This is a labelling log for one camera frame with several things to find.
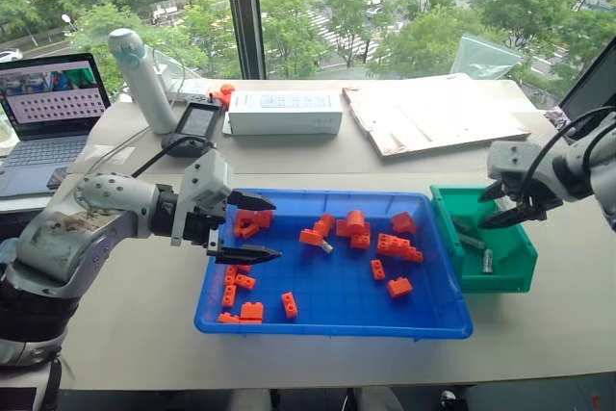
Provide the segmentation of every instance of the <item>handheld device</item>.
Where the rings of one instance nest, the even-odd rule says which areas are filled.
[[[220,107],[218,105],[190,103],[175,131],[163,137],[162,148],[187,135],[199,137],[202,141],[190,140],[179,143],[167,153],[174,158],[198,158],[206,153],[218,120]]]

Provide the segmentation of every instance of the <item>window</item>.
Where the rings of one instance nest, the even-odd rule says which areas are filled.
[[[447,74],[464,36],[500,53],[456,69],[501,68],[504,56],[512,67],[503,77],[542,108],[557,104],[616,35],[613,0],[260,1],[269,78]]]
[[[613,1],[0,0],[0,50],[91,51],[111,94],[123,81],[105,37],[118,26],[206,77],[414,78],[505,56],[518,63],[503,77],[549,107],[616,34]],[[461,41],[496,55],[469,66]]]

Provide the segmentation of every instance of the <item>white cylindrical device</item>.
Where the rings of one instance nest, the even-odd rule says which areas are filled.
[[[109,48],[152,132],[173,132],[177,126],[177,118],[154,72],[152,54],[145,48],[139,34],[127,28],[111,31]]]

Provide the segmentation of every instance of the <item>metal part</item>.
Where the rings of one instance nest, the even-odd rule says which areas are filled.
[[[486,248],[483,251],[483,272],[485,274],[492,274],[493,270],[492,270],[492,262],[494,261],[494,253],[492,252],[492,249],[490,248]]]
[[[458,239],[460,240],[460,243],[467,244],[478,250],[484,250],[486,248],[486,245],[483,241],[476,240],[475,238],[465,235],[464,233],[458,233]]]

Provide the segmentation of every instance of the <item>device screen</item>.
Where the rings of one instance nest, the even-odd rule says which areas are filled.
[[[214,112],[200,108],[190,108],[188,116],[179,132],[184,135],[204,137],[207,134]]]

